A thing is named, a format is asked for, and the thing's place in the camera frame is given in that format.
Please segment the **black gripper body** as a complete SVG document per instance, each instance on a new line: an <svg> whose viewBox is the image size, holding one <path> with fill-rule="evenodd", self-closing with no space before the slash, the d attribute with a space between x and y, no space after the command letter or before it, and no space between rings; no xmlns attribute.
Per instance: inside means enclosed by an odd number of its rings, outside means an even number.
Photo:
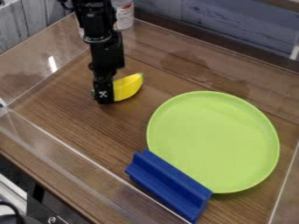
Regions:
<svg viewBox="0 0 299 224"><path fill-rule="evenodd" d="M96 77L113 76L125 66L122 35L120 31L88 34L90 65Z"/></svg>

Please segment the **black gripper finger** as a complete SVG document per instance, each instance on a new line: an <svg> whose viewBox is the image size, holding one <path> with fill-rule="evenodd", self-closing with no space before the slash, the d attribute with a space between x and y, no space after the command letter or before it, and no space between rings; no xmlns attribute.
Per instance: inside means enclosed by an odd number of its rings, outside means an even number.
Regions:
<svg viewBox="0 0 299 224"><path fill-rule="evenodd" d="M93 99L98 104L108 104L114 101L113 79L110 77L93 78Z"/></svg>

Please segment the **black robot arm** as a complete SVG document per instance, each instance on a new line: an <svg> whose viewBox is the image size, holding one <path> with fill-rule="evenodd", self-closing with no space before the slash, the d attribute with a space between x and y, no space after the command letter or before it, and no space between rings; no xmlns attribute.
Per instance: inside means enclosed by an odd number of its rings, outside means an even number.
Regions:
<svg viewBox="0 0 299 224"><path fill-rule="evenodd" d="M89 46L89 70L93 72L93 99L98 104L116 101L113 76L125 66L121 32L114 29L116 10L110 0L56 0L73 11Z"/></svg>

